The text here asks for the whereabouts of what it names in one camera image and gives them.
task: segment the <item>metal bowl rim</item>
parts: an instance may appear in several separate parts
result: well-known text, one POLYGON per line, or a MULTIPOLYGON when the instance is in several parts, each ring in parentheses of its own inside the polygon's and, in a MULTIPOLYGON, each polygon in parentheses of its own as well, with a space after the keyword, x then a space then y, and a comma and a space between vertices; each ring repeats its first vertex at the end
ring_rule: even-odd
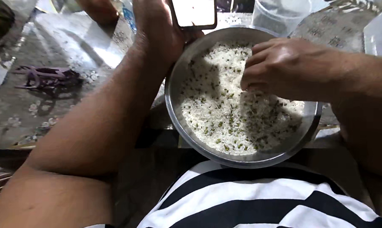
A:
MULTIPOLYGON (((193 43, 188 48, 193 48, 194 45, 196 45, 196 44, 193 43)), ((269 158, 266 160, 261 160, 261 161, 234 161, 234 160, 230 160, 227 158, 220 157, 216 154, 213 154, 213 153, 209 152, 208 150, 206 150, 205 148, 201 147, 197 142, 195 142, 185 132, 185 130, 183 129, 183 127, 179 123, 177 116, 174 112, 174 109, 173 109, 173 106, 171 103, 171 99, 170 99, 170 89, 169 89, 170 86, 169 85, 170 85, 170 79, 173 76, 173 72, 175 72, 175 69, 177 66, 178 66, 178 62, 174 65, 171 74, 169 76, 167 76, 167 78, 165 80, 165 86, 164 86, 164 98, 166 101, 166 106, 167 106, 167 110, 168 110, 170 119, 173 122, 174 128, 178 131, 179 135, 192 148, 194 148, 200 154, 202 154, 203 156, 205 156, 205 157, 207 157, 213 161, 216 161, 216 162, 223 164, 225 166, 230 166, 230 167, 234 167, 234 168, 244 168, 244 169, 255 169, 255 168, 264 168, 264 167, 273 166, 273 165, 281 163, 281 162, 287 160, 288 158, 292 157, 293 155, 295 155, 301 148, 303 148, 303 146, 306 143, 308 143, 311 140, 313 134, 316 131, 316 128, 319 124, 321 113, 322 113, 322 103, 321 102, 316 102, 316 110, 315 110, 314 118, 313 118, 312 124, 309 127, 308 131, 305 133, 304 137, 290 151, 284 152, 284 153, 277 155, 275 157, 272 157, 272 158, 269 158)))

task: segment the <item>smartphone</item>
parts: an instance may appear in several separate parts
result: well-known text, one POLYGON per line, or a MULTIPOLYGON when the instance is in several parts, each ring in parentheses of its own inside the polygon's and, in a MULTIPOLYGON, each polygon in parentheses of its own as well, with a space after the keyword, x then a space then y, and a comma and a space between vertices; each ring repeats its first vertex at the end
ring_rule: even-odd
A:
POLYGON ((171 0, 173 17, 182 29, 214 29, 218 24, 216 0, 171 0))

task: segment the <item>white rice grain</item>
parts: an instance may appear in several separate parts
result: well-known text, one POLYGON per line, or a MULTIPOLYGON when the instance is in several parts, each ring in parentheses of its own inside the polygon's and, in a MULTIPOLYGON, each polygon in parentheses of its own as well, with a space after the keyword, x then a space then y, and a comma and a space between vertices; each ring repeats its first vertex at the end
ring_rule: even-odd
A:
POLYGON ((303 101, 243 92, 240 80, 250 44, 220 42, 194 57, 193 76, 183 82, 182 113, 209 147, 247 155, 279 145, 299 127, 303 101))

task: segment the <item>black and white striped shirt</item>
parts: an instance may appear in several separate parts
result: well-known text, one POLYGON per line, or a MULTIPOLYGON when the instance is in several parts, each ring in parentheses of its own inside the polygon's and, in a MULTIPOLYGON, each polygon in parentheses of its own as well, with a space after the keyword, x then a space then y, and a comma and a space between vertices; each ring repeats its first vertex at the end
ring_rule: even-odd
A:
POLYGON ((382 228, 335 182, 292 164, 256 170, 213 161, 182 175, 138 228, 382 228))

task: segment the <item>phone screen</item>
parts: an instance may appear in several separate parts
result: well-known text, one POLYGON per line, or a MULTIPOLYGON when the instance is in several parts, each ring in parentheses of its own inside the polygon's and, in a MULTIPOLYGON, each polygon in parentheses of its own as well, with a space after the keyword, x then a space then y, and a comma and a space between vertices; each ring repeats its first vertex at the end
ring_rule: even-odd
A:
POLYGON ((180 27, 216 25, 215 0, 172 0, 180 27))

